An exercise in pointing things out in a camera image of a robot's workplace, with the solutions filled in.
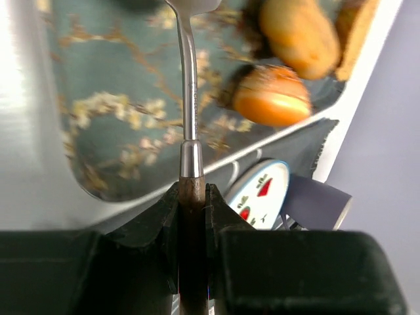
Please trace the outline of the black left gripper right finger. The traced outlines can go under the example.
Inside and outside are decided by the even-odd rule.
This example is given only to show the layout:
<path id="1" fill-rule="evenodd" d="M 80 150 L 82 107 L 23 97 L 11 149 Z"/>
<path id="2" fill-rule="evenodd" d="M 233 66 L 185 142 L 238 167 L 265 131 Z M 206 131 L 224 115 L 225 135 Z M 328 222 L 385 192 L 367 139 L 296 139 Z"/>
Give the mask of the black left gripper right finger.
<path id="1" fill-rule="evenodd" d="M 206 186 L 216 314 L 408 314 L 389 260 L 363 232 L 257 230 Z"/>

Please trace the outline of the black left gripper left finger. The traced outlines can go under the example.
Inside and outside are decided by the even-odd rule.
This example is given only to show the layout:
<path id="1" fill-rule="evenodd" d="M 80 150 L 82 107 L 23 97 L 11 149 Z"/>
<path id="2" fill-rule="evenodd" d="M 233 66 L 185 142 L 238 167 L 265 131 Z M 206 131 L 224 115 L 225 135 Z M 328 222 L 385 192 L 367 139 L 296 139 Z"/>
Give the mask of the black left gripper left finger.
<path id="1" fill-rule="evenodd" d="M 120 228 L 1 233 L 2 314 L 170 314 L 177 190 Z"/>

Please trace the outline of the metal cake server wooden handle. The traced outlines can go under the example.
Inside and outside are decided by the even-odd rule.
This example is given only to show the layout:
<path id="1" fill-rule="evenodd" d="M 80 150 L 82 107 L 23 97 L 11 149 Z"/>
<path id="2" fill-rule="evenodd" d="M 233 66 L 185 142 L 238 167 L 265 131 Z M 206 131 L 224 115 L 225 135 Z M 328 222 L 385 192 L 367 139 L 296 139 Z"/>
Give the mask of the metal cake server wooden handle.
<path id="1" fill-rule="evenodd" d="M 198 71 L 191 17 L 211 12 L 220 1 L 168 1 L 177 19 L 182 65 L 183 141 L 178 180 L 178 291 L 181 314 L 208 314 L 205 252 L 205 179 L 198 138 Z"/>

